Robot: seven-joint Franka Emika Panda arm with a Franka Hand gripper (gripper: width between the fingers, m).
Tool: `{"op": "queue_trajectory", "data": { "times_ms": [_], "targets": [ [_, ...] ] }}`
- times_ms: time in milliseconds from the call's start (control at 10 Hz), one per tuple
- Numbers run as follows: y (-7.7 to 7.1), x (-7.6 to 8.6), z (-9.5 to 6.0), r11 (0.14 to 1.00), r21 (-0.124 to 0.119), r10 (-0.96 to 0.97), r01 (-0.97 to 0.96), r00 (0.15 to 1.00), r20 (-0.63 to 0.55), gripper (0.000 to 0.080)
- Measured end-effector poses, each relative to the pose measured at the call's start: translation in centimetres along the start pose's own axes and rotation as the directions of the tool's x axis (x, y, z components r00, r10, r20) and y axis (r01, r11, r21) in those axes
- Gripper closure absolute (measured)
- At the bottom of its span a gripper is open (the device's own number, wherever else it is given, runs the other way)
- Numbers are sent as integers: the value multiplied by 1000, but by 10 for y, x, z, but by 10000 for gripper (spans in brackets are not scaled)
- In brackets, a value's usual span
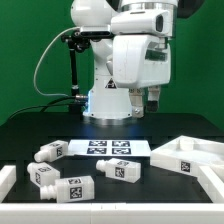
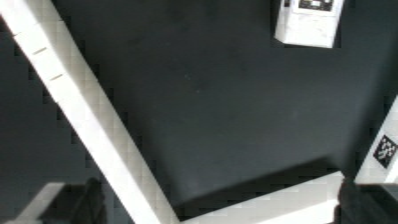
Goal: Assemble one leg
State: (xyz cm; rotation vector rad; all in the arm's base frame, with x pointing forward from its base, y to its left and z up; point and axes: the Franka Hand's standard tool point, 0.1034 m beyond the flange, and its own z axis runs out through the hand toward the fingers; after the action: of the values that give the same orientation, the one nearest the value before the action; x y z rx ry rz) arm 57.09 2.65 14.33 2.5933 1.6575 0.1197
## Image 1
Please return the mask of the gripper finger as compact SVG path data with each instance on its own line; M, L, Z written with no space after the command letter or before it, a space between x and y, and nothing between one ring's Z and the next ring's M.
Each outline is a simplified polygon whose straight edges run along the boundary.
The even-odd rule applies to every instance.
M143 91L141 89L130 89L129 97L132 106L132 116L142 118L144 116Z
M152 86L148 88L147 109L150 112L156 112L158 110L160 93L161 93L160 86Z

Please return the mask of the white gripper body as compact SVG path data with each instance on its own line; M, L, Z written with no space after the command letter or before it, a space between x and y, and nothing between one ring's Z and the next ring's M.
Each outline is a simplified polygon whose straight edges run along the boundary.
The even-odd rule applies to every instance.
M171 50L164 38L119 35L113 40L113 77L118 88L144 88L167 84L171 76Z

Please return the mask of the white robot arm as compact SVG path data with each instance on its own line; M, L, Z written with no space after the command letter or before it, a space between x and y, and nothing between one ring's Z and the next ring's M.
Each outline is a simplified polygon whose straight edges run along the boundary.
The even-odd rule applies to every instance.
M74 0L75 49L94 54L94 84L84 119L120 125L158 109L161 86L171 77L169 40L178 18L205 0Z

